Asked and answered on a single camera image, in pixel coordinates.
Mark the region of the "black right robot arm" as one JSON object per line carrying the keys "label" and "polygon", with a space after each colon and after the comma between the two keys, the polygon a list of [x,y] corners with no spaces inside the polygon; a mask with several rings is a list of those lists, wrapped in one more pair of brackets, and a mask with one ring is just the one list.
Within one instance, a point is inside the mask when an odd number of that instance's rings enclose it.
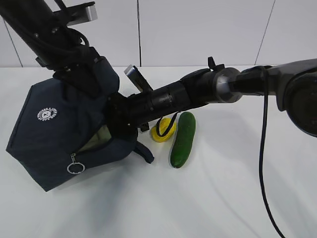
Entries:
{"label": "black right robot arm", "polygon": [[145,81],[143,91],[129,97],[112,94],[106,123],[113,135],[133,133],[139,126],[176,112],[213,103],[235,103],[243,96],[276,97],[280,111],[310,136],[317,134],[317,61],[300,60],[275,66],[254,66],[239,71],[215,64],[191,72],[155,90]]}

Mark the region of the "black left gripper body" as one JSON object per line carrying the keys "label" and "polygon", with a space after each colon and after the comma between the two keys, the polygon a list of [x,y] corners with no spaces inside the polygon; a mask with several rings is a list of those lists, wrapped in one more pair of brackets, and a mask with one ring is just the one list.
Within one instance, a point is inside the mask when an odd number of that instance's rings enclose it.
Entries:
{"label": "black left gripper body", "polygon": [[91,98],[96,98],[101,92],[94,67],[105,57],[94,47],[78,46],[75,53],[63,60],[55,69],[53,78],[67,83]]}

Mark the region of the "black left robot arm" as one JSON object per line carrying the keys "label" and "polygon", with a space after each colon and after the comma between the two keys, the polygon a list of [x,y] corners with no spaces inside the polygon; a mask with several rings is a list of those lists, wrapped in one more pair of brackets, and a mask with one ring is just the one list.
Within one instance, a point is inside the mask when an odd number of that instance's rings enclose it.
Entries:
{"label": "black left robot arm", "polygon": [[101,86],[93,68],[102,57],[71,28],[97,18],[95,2],[71,7],[61,0],[55,3],[59,11],[52,11],[43,0],[2,0],[0,15],[36,54],[38,64],[54,71],[55,79],[96,98]]}

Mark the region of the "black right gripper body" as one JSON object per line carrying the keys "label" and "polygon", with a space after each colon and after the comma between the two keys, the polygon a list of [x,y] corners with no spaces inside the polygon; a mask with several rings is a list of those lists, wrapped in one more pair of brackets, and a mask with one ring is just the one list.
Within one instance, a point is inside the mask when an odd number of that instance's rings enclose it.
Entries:
{"label": "black right gripper body", "polygon": [[129,140],[138,136],[138,129],[141,132],[150,130],[149,123],[143,118],[148,95],[138,93],[125,97],[115,92],[107,97],[105,117],[112,137]]}

